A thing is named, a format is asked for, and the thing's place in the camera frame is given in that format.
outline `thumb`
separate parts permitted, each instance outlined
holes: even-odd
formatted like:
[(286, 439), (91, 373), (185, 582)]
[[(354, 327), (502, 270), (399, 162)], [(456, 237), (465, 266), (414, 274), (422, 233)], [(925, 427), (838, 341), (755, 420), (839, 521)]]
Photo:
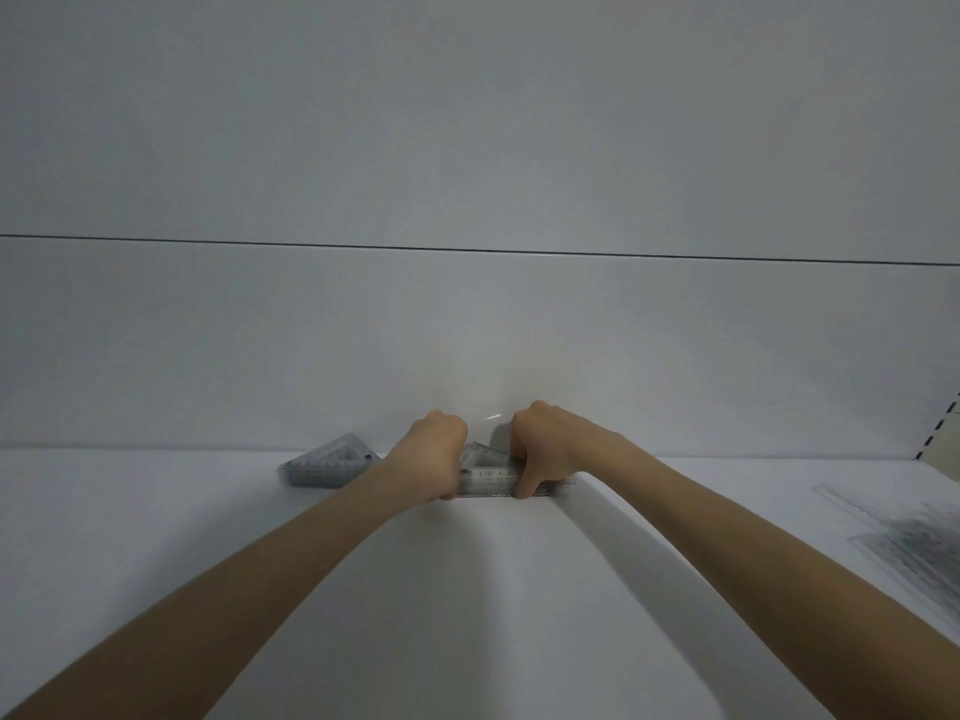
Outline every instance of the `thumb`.
[(534, 459), (527, 459), (523, 467), (523, 474), (516, 480), (513, 487), (513, 497), (517, 500), (525, 500), (533, 496), (534, 491), (548, 478), (547, 471), (543, 469), (540, 463)]

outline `forearm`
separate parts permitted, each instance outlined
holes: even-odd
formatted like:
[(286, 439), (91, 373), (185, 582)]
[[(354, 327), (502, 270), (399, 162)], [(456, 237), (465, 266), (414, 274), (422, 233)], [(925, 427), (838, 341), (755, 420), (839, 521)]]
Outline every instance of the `forearm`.
[(203, 717), (320, 580), (413, 504), (382, 470), (372, 468), (186, 583), (8, 717)]
[(960, 716), (960, 649), (798, 538), (619, 435), (587, 450), (613, 488), (834, 714)]

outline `black line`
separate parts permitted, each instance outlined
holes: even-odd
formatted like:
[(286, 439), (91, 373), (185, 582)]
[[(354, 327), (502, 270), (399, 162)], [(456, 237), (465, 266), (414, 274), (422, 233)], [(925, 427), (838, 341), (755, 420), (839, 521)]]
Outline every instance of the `black line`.
[(20, 240), (78, 240), (102, 243), (161, 243), (167, 245), (229, 245), (256, 248), (310, 248), (313, 250), (366, 250), (392, 253), (482, 253), (490, 255), (559, 255), (567, 257), (620, 257), (637, 260), (718, 260), (742, 263), (812, 263), (817, 265), (908, 265), (923, 268), (960, 268), (960, 263), (923, 260), (844, 260), (810, 257), (734, 257), (730, 255), (657, 255), (636, 252), (575, 252), (549, 249), (496, 249), (484, 247), (414, 247), (393, 244), (318, 244), (317, 242), (270, 242), (255, 240), (177, 240), (166, 237), (93, 237), (90, 235), (0, 234)]

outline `person's right arm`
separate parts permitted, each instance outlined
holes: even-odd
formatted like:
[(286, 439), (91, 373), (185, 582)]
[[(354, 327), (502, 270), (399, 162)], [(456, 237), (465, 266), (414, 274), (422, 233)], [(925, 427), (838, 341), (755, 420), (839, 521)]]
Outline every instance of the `person's right arm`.
[(838, 718), (960, 718), (960, 647), (790, 533), (542, 401), (513, 417), (510, 448), (518, 498), (574, 472), (615, 490)]

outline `person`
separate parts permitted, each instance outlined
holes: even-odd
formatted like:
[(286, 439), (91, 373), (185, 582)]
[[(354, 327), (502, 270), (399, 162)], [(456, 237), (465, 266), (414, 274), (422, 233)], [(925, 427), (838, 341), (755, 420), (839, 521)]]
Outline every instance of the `person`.
[[(153, 605), (8, 715), (201, 718), (317, 584), (378, 527), (456, 495), (467, 425), (430, 411), (355, 480)], [(511, 423), (515, 496), (588, 472), (708, 580), (836, 717), (960, 718), (960, 648), (798, 538), (626, 437), (535, 401)]]

